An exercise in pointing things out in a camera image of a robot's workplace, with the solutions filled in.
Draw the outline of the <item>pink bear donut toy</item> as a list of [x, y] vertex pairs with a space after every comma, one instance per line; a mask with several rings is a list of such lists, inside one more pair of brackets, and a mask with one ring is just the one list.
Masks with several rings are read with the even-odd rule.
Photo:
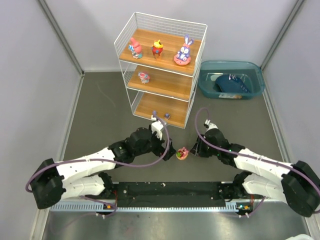
[[189, 150], [186, 147], [182, 147], [177, 150], [176, 157], [178, 160], [185, 160], [189, 155]]

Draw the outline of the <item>pink toy with goggles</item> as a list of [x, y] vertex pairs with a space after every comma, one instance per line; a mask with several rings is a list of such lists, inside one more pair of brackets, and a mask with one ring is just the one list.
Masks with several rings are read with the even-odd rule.
[[147, 72], [140, 71], [138, 73], [138, 77], [143, 84], [147, 84], [150, 81], [150, 76]]

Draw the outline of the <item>purple bunny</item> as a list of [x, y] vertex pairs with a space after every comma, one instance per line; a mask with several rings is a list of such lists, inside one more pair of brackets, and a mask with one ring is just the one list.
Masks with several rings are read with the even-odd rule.
[[174, 56], [174, 62], [179, 66], [186, 66], [191, 62], [191, 50], [190, 46], [194, 43], [194, 40], [189, 35], [184, 36], [184, 43], [177, 54]]

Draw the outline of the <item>pink rabbit toy blue bow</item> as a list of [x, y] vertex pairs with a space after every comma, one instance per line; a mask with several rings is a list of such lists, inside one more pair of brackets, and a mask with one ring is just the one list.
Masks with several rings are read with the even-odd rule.
[[132, 57], [134, 59], [141, 59], [143, 57], [142, 46], [133, 37], [130, 38], [128, 49], [131, 51]]

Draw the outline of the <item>yellow bear ice cream cone toy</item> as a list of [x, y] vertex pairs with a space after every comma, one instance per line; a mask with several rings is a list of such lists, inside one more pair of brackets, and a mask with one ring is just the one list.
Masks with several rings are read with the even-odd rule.
[[164, 45], [161, 43], [161, 40], [155, 40], [152, 47], [151, 47], [151, 51], [153, 54], [153, 57], [155, 59], [158, 59], [161, 56], [161, 53], [163, 51], [163, 47]]

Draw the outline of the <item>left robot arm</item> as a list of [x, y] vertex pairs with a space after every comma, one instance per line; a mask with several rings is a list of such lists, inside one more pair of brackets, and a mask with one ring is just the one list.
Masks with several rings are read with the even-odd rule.
[[106, 171], [130, 166], [136, 157], [149, 153], [164, 161], [176, 153], [172, 140], [165, 141], [162, 129], [152, 125], [148, 128], [140, 127], [126, 139], [87, 156], [59, 162], [46, 159], [37, 168], [28, 185], [40, 210], [69, 198], [107, 198], [114, 186]]

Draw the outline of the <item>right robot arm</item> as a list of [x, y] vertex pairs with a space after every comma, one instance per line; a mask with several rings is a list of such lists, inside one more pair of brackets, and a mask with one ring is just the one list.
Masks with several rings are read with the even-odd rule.
[[269, 197], [303, 217], [320, 211], [320, 178], [304, 161], [286, 163], [258, 155], [243, 145], [229, 143], [216, 126], [200, 134], [190, 152], [200, 158], [216, 156], [223, 164], [242, 170], [233, 180], [240, 197]]

